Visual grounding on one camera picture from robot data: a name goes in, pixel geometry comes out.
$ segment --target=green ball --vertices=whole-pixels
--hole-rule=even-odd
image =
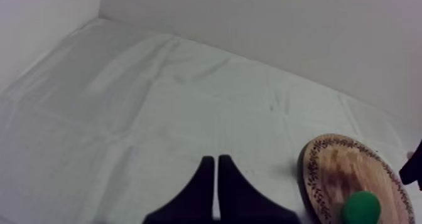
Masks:
[[[377,224],[381,215],[378,198],[368,191],[352,194],[342,208],[345,224]]]

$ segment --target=wooden plate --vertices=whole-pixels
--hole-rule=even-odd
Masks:
[[[414,224],[412,205],[400,180],[359,141],[336,134],[318,136],[302,150],[298,163],[302,196],[320,223],[341,223],[344,202],[365,190],[381,203],[379,223]]]

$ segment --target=white wall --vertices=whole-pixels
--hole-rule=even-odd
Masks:
[[[422,124],[422,0],[102,0],[100,15],[320,82]]]
[[[0,0],[0,90],[64,36],[96,18],[100,0]]]

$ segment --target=table surface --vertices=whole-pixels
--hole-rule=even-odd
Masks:
[[[101,19],[5,90],[0,120],[0,223],[17,224],[141,223],[186,185],[202,156],[219,154],[311,223],[296,180],[307,142],[343,134],[398,172],[420,139],[304,78]],[[406,189],[422,206],[416,187]]]

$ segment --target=white cloth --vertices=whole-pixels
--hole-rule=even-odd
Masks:
[[[1,95],[0,223],[139,224],[219,154],[309,223],[295,178],[303,146],[344,134],[397,172],[406,152],[391,121],[262,63],[97,19]]]

